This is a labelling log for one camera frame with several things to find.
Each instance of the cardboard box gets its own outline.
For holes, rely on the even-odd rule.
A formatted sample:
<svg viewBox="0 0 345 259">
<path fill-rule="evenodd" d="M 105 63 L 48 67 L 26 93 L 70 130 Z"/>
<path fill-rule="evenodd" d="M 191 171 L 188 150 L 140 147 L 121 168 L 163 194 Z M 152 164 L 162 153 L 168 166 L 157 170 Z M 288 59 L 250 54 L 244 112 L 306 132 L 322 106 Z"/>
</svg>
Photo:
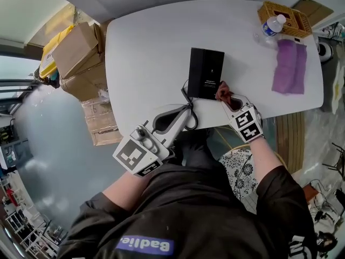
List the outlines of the cardboard box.
<svg viewBox="0 0 345 259">
<path fill-rule="evenodd" d="M 313 0 L 299 0 L 292 8 L 303 12 L 308 17 L 311 26 L 334 12 L 332 9 Z"/>
<path fill-rule="evenodd" d="M 81 105 L 94 146 L 118 143 L 122 140 L 110 103 L 95 98 L 84 101 Z"/>
<path fill-rule="evenodd" d="M 61 88 L 80 101 L 98 97 L 106 90 L 104 42 L 99 27 L 77 25 L 54 50 Z"/>
<path fill-rule="evenodd" d="M 105 40 L 106 40 L 106 36 L 107 36 L 108 25 L 113 20 L 115 20 L 115 18 L 109 19 L 109 20 L 104 21 L 103 23 L 99 24 L 99 29 L 100 29 L 101 34 L 102 34 L 103 43 L 106 42 Z"/>
<path fill-rule="evenodd" d="M 96 24 L 80 23 L 52 53 L 61 78 L 68 79 L 96 53 L 103 53 L 101 33 Z"/>
</svg>

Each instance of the bottle cap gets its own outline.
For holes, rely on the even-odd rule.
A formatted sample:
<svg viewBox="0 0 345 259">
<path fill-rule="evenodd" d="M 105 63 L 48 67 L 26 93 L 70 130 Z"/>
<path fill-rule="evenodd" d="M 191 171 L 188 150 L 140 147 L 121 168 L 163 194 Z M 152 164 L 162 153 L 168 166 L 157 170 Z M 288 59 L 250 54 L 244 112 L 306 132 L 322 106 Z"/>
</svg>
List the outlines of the bottle cap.
<svg viewBox="0 0 345 259">
<path fill-rule="evenodd" d="M 284 24 L 286 22 L 286 18 L 284 15 L 278 15 L 277 16 L 277 21 L 280 23 L 280 24 Z"/>
</svg>

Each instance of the black shirt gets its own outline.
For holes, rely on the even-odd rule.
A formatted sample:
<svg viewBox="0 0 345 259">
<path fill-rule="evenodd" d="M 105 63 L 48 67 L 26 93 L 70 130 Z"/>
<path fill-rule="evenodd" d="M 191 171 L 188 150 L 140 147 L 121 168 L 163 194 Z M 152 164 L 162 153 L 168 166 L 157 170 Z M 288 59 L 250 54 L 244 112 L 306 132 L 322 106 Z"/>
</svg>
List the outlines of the black shirt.
<svg viewBox="0 0 345 259">
<path fill-rule="evenodd" d="M 257 194 L 254 215 L 234 196 L 225 168 L 166 164 L 133 212 L 101 193 L 85 202 L 58 258 L 315 258 L 312 217 L 288 171 L 269 172 Z"/>
</svg>

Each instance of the purple towel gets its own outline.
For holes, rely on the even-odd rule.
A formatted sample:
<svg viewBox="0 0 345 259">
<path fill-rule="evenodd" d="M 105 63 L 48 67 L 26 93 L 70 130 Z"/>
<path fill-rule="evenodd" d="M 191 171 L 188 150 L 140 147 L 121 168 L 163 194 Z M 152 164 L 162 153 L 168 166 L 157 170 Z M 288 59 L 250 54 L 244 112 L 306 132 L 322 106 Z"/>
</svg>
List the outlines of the purple towel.
<svg viewBox="0 0 345 259">
<path fill-rule="evenodd" d="M 274 72 L 272 90 L 282 94 L 304 94 L 307 50 L 292 40 L 278 41 L 277 68 Z"/>
<path fill-rule="evenodd" d="M 289 89 L 289 93 L 293 94 L 304 94 L 304 75 L 306 73 L 307 63 L 307 46 L 296 44 L 297 48 L 297 59 L 294 82 L 292 87 Z"/>
</svg>

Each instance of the water bottle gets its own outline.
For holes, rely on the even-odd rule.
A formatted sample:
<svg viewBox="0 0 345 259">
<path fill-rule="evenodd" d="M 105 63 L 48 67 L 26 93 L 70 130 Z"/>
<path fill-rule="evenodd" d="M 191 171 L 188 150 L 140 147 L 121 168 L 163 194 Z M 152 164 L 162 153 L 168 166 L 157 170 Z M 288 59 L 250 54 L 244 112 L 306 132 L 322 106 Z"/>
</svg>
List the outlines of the water bottle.
<svg viewBox="0 0 345 259">
<path fill-rule="evenodd" d="M 272 16 L 270 17 L 262 27 L 254 33 L 254 39 L 257 43 L 276 49 L 277 39 L 276 34 L 282 31 L 282 27 L 286 22 L 284 15 Z"/>
</svg>

